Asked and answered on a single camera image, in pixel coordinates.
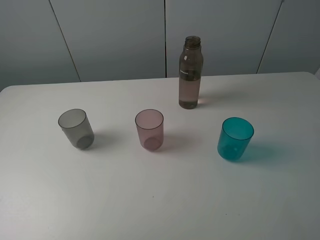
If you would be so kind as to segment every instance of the plastic cup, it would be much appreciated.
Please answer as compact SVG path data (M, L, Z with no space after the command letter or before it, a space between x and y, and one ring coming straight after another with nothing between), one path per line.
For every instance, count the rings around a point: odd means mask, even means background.
M140 144L149 151L155 151L164 142L164 116L155 109L146 109L135 117Z
M68 110L59 117L58 124L77 149L86 149L94 142L95 135L85 111Z
M254 135L254 127L239 117L230 117L222 124L217 146L219 155L229 161L236 161L244 154Z

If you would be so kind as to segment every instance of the bottle neck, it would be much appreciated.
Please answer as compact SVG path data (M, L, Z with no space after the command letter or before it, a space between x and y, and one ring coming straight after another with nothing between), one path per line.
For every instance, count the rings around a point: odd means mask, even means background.
M196 48L189 48L186 47L185 45L183 46L183 51L185 53L196 53L196 52L201 52L201 45L196 47Z
M187 36L184 46L189 50L196 50L201 47L201 39L198 36Z

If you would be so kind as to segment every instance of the tabletop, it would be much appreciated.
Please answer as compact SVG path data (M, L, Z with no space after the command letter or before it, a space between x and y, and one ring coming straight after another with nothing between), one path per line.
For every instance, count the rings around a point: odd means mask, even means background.
M10 86L0 93L1 240L320 239L320 80L306 72L205 76L199 105L177 78ZM74 108L95 134L74 148ZM141 147L135 116L164 115L164 143ZM222 159L223 121L254 136Z

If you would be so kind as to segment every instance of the teal cup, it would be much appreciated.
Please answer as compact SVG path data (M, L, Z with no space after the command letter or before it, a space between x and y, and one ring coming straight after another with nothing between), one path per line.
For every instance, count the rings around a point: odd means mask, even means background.
M218 142L219 155L229 161L236 161L244 154L252 136L254 127L240 117L230 117L222 124Z

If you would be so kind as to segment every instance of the cup rim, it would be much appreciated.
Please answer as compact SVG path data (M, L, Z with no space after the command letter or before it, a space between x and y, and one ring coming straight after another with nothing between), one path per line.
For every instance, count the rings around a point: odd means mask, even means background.
M61 126L61 125L60 125L60 118L62 117L62 115L66 114L67 112L73 111L73 110L80 110L80 111L84 112L84 119L82 120L82 122L80 122L78 125L72 126L72 127L64 127L64 126ZM62 113L62 114L60 115L60 117L59 117L59 119L58 119L58 125L59 125L62 129L73 129L73 128L76 128L76 127L78 127L79 125L81 125L81 124L86 120L86 118L87 118L87 113L86 113L84 110L82 110L82 109L80 109L80 108L73 108L73 109L69 109L68 111L65 111L64 113Z
M153 128L144 128L144 127L139 126L139 124L137 124L137 117L138 117L138 115L139 115L140 113L144 112L144 111L147 111L147 110L153 110L153 111L156 111L156 112L158 112L158 113L161 114L161 116L162 116L162 121L161 121L161 123L160 123L158 126L153 127ZM156 128L160 127L160 126L164 123L164 119L165 119L165 117L164 117L164 115L163 115L160 111L158 111L158 110L156 110L156 109L153 109L153 108L148 108L148 109L144 109L144 110L138 112L138 114L137 114L137 115L135 116L135 118L134 118L134 122L135 122L135 125L136 125L137 127L141 128L141 129L144 129L144 130L152 130L152 129L156 129Z
M225 122L226 122L227 120L229 120L229 119L241 119L241 120L246 121L246 122L251 126L251 128L252 128L252 134L251 134L251 136L250 136L250 137L247 137L247 138L243 138L243 139L234 138L234 137L230 136L230 135L225 131L225 129L224 129L224 124L225 124ZM232 139L234 139L234 140L238 140L238 141L249 140L249 139L251 139L251 138L253 137L253 135L255 134L254 126L252 126L252 124L251 124L249 121L245 120L244 118L237 117L237 116L232 116L232 117L229 117L229 118L227 118L226 120L224 120L223 123L222 123L222 130L223 130L223 132L224 132L226 135L228 135L230 138L232 138Z

